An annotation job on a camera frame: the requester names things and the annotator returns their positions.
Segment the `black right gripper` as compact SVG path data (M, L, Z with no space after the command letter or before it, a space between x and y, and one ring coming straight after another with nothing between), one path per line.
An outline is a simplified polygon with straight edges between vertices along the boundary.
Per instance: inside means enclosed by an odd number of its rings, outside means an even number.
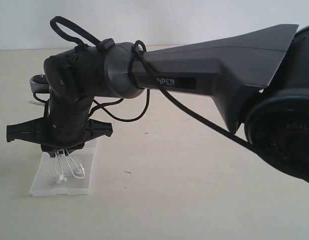
M55 157L56 152L67 150L72 153L84 148L85 143L101 136L111 137L113 126L109 122L88 119L78 127L57 126L48 124L46 117L26 122L7 125L6 141L21 140L38 144L42 152Z

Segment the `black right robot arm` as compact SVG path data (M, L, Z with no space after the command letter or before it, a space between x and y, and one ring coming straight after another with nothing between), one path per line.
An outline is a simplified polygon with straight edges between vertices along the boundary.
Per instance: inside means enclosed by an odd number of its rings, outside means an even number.
M51 55L30 79L47 94L42 117L8 125L6 141L38 144L67 156L110 123L92 119L105 103L159 90L192 118L309 183L309 26L278 24L224 39L147 51L141 40L99 40L56 18L51 28L73 49Z

